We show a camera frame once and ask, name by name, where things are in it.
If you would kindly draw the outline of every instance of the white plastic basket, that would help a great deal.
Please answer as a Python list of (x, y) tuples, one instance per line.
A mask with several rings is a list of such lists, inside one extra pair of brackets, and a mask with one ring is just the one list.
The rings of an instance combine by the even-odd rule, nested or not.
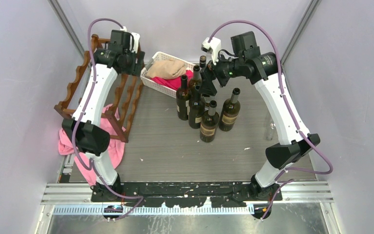
[(184, 61), (182, 59), (179, 59), (177, 57), (168, 55), (163, 52), (157, 52), (155, 55), (152, 57), (152, 59), (147, 63), (147, 65), (141, 70), (141, 80), (143, 81), (143, 84), (147, 87), (150, 87), (151, 89), (155, 89), (158, 92), (161, 92), (163, 94), (167, 94), (170, 97), (175, 98), (175, 90), (170, 89), (166, 86), (163, 86), (161, 84), (157, 84), (156, 82), (152, 81), (149, 77), (147, 77), (147, 71), (148, 69), (154, 64), (155, 61), (161, 61), (161, 60), (169, 60), (169, 59), (177, 59), (180, 61), (184, 62), (184, 66), (186, 67), (187, 70), (193, 70), (194, 63)]

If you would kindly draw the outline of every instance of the metal frame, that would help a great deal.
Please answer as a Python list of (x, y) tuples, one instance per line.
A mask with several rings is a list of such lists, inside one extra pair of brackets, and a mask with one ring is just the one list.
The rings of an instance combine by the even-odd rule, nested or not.
[[(283, 200), (274, 204), (320, 203), (329, 233), (341, 233), (332, 208), (334, 200), (326, 181), (295, 181), (283, 186), (281, 193)], [(53, 215), (106, 215), (103, 211), (107, 206), (122, 206), (121, 202), (91, 202), (91, 195), (92, 190), (87, 183), (47, 184), (36, 233), (47, 233)], [(245, 215), (254, 212), (253, 205), (266, 204), (266, 201), (248, 201), (246, 204), (246, 207), (212, 208), (208, 197), (202, 207), (168, 208), (163, 204), (158, 208), (137, 207), (130, 215)], [(123, 206), (124, 213), (129, 209)]]
[[(333, 203), (326, 181), (295, 181), (281, 189), (283, 201), (275, 203)], [(94, 205), (92, 190), (87, 183), (47, 184), (41, 205)], [(250, 201), (247, 204), (265, 204), (265, 201)], [(103, 204), (120, 204), (108, 202)]]
[(299, 22), (299, 25), (293, 34), (292, 38), (290, 39), (289, 44), (287, 45), (286, 49), (284, 50), (284, 54), (281, 58), (281, 64), (284, 66), (286, 64), (287, 59), (290, 56), (290, 53), (296, 46), (300, 36), (304, 32), (307, 24), (309, 23), (310, 19), (312, 18), (314, 12), (316, 11), (317, 7), (319, 6), (322, 0), (311, 0), (309, 6), (307, 7), (306, 11), (303, 14), (302, 19)]
[(69, 22), (67, 16), (65, 15), (64, 11), (62, 10), (61, 5), (57, 0), (48, 0), (49, 4), (53, 8), (56, 16), (58, 16), (59, 22), (64, 27), (65, 31), (67, 32), (68, 36), (72, 40), (75, 48), (78, 50), (79, 54), (84, 57), (84, 47), (82, 46), (81, 42), (79, 42), (78, 36), (76, 35), (74, 29), (72, 28), (71, 23)]

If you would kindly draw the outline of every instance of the wooden wine rack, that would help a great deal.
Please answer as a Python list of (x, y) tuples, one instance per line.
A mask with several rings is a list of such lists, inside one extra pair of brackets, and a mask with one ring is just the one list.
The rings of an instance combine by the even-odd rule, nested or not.
[[(102, 39), (99, 38), (97, 34), (93, 34), (91, 38), (91, 49), (94, 52), (97, 48), (104, 48), (103, 44), (106, 45), (106, 43), (110, 42), (109, 39)], [(84, 75), (88, 64), (90, 62), (90, 52), (85, 51), (84, 53), (84, 61), (82, 65), (76, 67), (76, 76), (75, 80), (68, 84), (67, 86), (67, 96), (63, 101), (60, 101), (57, 105), (54, 106), (54, 109), (63, 117), (63, 118), (72, 118), (72, 114), (75, 112), (74, 109), (68, 109), (68, 106), (71, 102), (72, 97), (74, 96), (74, 93), (79, 85), (79, 83), (82, 80), (82, 76)], [(119, 112), (120, 119), (117, 120), (114, 113), (118, 109), (118, 105), (121, 100), (121, 96), (124, 93), (125, 84), (127, 82), (128, 75), (121, 74), (121, 82), (118, 87), (115, 89), (115, 98), (114, 102), (112, 103), (112, 106), (108, 108), (108, 110), (105, 111), (105, 113), (101, 114), (102, 118), (108, 119), (111, 126), (114, 128), (116, 135), (111, 135), (111, 139), (117, 139), (122, 142), (128, 142), (128, 137), (131, 131), (132, 122), (134, 120), (135, 111), (137, 109), (138, 100), (140, 99), (141, 91), (143, 89), (143, 83), (139, 81), (139, 85), (136, 86), (137, 80), (140, 79), (136, 76), (131, 76), (131, 84), (127, 87), (127, 99), (124, 101), (124, 103), (121, 106), (121, 112)], [(134, 99), (132, 100), (132, 109), (131, 113), (128, 115), (128, 109), (130, 107), (131, 103), (131, 97), (133, 95), (134, 90), (137, 91)], [(126, 129), (123, 130), (123, 124), (125, 119), (127, 119), (127, 126)]]

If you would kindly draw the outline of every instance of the beige cloth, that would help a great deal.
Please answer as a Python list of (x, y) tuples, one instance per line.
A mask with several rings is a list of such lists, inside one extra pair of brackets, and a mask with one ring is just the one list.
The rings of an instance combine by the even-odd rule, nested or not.
[(174, 79), (186, 73), (184, 62), (174, 60), (156, 61), (147, 71), (147, 77), (159, 77), (163, 79)]

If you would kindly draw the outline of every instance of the white wall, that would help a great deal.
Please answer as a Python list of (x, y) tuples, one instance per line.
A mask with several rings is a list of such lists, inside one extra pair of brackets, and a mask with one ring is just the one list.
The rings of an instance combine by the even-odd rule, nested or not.
[(374, 233), (374, 1), (322, 1), (285, 69), (346, 233)]
[(35, 229), (62, 160), (53, 106), (81, 61), (47, 1), (0, 1), (0, 233)]
[[(264, 27), (283, 54), (310, 0), (59, 0), (84, 48), (89, 24), (111, 18), (141, 35), (141, 48), (149, 60), (162, 51), (188, 61), (204, 53), (201, 43), (222, 23), (249, 20)], [(92, 32), (109, 38), (112, 22), (97, 23)], [(231, 51), (230, 37), (255, 30), (249, 25), (230, 25), (218, 32), (223, 48)], [(262, 52), (271, 51), (267, 39), (256, 32)]]

